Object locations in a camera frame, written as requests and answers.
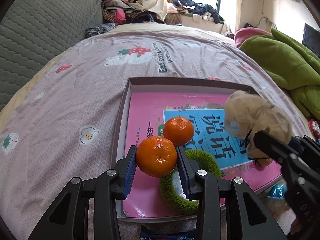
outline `mandarin orange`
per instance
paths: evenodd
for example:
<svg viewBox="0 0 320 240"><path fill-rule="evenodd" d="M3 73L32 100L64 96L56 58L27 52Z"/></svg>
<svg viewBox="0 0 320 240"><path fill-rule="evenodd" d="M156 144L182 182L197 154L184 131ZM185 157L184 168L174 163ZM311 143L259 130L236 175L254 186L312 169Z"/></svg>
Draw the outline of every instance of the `mandarin orange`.
<svg viewBox="0 0 320 240"><path fill-rule="evenodd" d="M195 134L192 123L185 117L176 116L169 119L163 127L163 135L175 147L187 144Z"/></svg>
<svg viewBox="0 0 320 240"><path fill-rule="evenodd" d="M136 151L136 163L140 170L155 178L169 174L176 166L177 158L172 142L160 136L144 139Z"/></svg>

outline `green plush headband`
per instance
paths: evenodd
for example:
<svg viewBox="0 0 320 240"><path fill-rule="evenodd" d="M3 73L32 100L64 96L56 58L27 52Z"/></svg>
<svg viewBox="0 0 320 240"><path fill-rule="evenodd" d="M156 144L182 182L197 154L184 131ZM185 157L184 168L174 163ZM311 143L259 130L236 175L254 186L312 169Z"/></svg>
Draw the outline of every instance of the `green plush headband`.
<svg viewBox="0 0 320 240"><path fill-rule="evenodd" d="M221 172L215 159L210 154L201 150L188 150L186 155L189 159L197 161L201 169L204 169L217 178L221 178ZM165 202L173 209L183 212L187 215L193 215L198 212L198 202L189 201L177 194L173 187L172 176L175 168L168 175L160 178L160 192Z"/></svg>

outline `metal bolt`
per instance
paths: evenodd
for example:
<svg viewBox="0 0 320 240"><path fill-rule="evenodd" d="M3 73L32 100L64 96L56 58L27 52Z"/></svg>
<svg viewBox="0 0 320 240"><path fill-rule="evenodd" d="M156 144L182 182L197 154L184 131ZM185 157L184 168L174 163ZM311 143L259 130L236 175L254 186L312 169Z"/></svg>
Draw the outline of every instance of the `metal bolt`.
<svg viewBox="0 0 320 240"><path fill-rule="evenodd" d="M207 175L207 171L206 171L206 170L198 170L197 173L198 173L200 176Z"/></svg>
<svg viewBox="0 0 320 240"><path fill-rule="evenodd" d="M71 183L72 184L78 184L80 182L80 179L78 177L74 177L72 180L71 180Z"/></svg>
<svg viewBox="0 0 320 240"><path fill-rule="evenodd" d="M107 171L107 175L108 176L113 176L113 175L115 175L117 172L115 171L115 170L108 170Z"/></svg>
<svg viewBox="0 0 320 240"><path fill-rule="evenodd" d="M297 158L297 156L296 156L294 153L290 153L289 155L290 155L290 157L291 157L292 159L296 159L296 158Z"/></svg>
<svg viewBox="0 0 320 240"><path fill-rule="evenodd" d="M243 183L243 179L240 177L235 177L235 183L236 184L242 184Z"/></svg>
<svg viewBox="0 0 320 240"><path fill-rule="evenodd" d="M298 178L298 183L299 183L300 185L305 184L305 182L306 182L306 180L304 179L304 177L299 177L299 178Z"/></svg>

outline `blue snack package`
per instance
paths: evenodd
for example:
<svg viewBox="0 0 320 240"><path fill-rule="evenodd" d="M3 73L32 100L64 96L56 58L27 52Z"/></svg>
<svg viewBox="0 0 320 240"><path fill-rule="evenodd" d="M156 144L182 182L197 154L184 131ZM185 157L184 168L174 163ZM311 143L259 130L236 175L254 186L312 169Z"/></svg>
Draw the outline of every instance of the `blue snack package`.
<svg viewBox="0 0 320 240"><path fill-rule="evenodd" d="M284 199L284 194L287 190L287 185L285 183L280 182L271 188L268 197L275 199Z"/></svg>
<svg viewBox="0 0 320 240"><path fill-rule="evenodd" d="M195 230L172 235L158 235L141 225L140 240L194 240Z"/></svg>

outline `orange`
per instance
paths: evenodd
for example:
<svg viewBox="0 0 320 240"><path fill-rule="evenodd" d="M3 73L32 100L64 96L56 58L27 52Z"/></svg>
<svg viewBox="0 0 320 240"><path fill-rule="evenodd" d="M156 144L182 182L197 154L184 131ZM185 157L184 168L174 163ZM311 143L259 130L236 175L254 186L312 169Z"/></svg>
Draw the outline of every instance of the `orange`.
<svg viewBox="0 0 320 240"><path fill-rule="evenodd" d="M160 136L144 139L136 151L136 163L140 170L155 178L169 174L176 166L177 158L172 142Z"/></svg>
<svg viewBox="0 0 320 240"><path fill-rule="evenodd" d="M187 144L195 134L192 123L185 117L176 116L169 119L163 127L163 135L172 141L175 147Z"/></svg>

